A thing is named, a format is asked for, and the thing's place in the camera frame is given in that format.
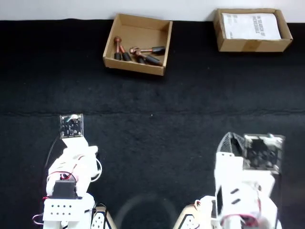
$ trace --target cardboard box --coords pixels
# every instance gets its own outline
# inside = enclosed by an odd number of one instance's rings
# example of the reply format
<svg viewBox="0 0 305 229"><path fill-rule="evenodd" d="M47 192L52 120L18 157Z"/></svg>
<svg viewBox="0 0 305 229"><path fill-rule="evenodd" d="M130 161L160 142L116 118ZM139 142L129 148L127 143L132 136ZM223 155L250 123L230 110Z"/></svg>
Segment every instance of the cardboard box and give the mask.
<svg viewBox="0 0 305 229"><path fill-rule="evenodd" d="M113 21L103 54L105 66L108 68L124 69L140 73L164 75L171 40L172 25L172 21L118 14ZM121 37L122 45L127 52L134 46L144 49L155 46L165 46L165 55L155 56L163 65L154 66L137 63L132 55L132 62L115 60L115 45L113 42L115 36Z"/></svg>
<svg viewBox="0 0 305 229"><path fill-rule="evenodd" d="M281 34L280 40L227 39L222 13L273 13ZM214 28L220 52L283 52L293 38L280 10L276 9L217 9Z"/></svg>

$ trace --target tool handle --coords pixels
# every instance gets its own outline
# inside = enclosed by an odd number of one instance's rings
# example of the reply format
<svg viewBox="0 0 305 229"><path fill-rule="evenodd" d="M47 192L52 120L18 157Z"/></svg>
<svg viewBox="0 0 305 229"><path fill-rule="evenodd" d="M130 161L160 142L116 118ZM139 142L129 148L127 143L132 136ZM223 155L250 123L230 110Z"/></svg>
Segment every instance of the tool handle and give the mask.
<svg viewBox="0 0 305 229"><path fill-rule="evenodd" d="M149 63L162 66L162 63L160 62L160 60L153 57L153 56L148 55L148 56L145 57L145 60Z"/></svg>
<svg viewBox="0 0 305 229"><path fill-rule="evenodd" d="M144 58L141 57L141 56L139 56L139 57L137 58L137 61L138 61L138 63L145 63Z"/></svg>
<svg viewBox="0 0 305 229"><path fill-rule="evenodd" d="M152 53L162 55L165 53L165 46L152 47Z"/></svg>
<svg viewBox="0 0 305 229"><path fill-rule="evenodd" d="M122 53L122 56L123 56L123 60L125 60L125 61L132 61L132 59L130 58L130 55L129 55L128 52Z"/></svg>
<svg viewBox="0 0 305 229"><path fill-rule="evenodd" d="M119 52L116 52L116 53L114 54L114 58L115 58L116 60L119 60L119 61L122 59L121 54L120 54Z"/></svg>

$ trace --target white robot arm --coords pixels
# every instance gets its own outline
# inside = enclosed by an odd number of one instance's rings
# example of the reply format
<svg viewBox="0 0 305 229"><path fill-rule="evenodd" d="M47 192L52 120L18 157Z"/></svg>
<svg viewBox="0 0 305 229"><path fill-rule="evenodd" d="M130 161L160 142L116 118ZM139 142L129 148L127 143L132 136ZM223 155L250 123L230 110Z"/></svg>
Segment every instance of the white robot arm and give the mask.
<svg viewBox="0 0 305 229"><path fill-rule="evenodd" d="M101 176L102 165L97 146L89 146L83 136L83 115L63 115L60 122L60 139L67 148L48 170L43 223L35 221L38 215L33 221L43 229L114 229L107 210L97 211L87 193L90 183Z"/></svg>
<svg viewBox="0 0 305 229"><path fill-rule="evenodd" d="M187 206L174 229L281 229L270 195L281 175L284 139L226 134L216 153L215 196Z"/></svg>

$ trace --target black carpet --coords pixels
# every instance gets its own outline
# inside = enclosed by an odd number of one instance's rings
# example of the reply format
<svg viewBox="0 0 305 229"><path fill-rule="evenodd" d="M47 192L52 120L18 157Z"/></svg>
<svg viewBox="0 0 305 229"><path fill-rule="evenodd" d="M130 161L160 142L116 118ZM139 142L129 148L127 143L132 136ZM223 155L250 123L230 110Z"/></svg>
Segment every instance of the black carpet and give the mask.
<svg viewBox="0 0 305 229"><path fill-rule="evenodd" d="M174 22L165 77L106 69L111 25L0 22L1 227L35 228L58 116L83 112L103 163L89 192L121 229L169 229L185 205L213 194L228 131L286 136L282 221L303 229L305 25L289 24L295 40L284 53L233 54L217 51L212 23Z"/></svg>

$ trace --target electronic component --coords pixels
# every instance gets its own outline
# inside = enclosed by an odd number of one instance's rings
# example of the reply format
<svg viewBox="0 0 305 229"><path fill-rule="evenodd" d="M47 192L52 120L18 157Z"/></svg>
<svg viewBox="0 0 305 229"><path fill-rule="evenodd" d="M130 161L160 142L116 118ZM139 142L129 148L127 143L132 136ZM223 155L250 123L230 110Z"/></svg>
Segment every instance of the electronic component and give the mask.
<svg viewBox="0 0 305 229"><path fill-rule="evenodd" d="M285 137L281 135L244 135L244 169L270 170L279 173Z"/></svg>
<svg viewBox="0 0 305 229"><path fill-rule="evenodd" d="M83 136L83 114L60 116L61 139Z"/></svg>

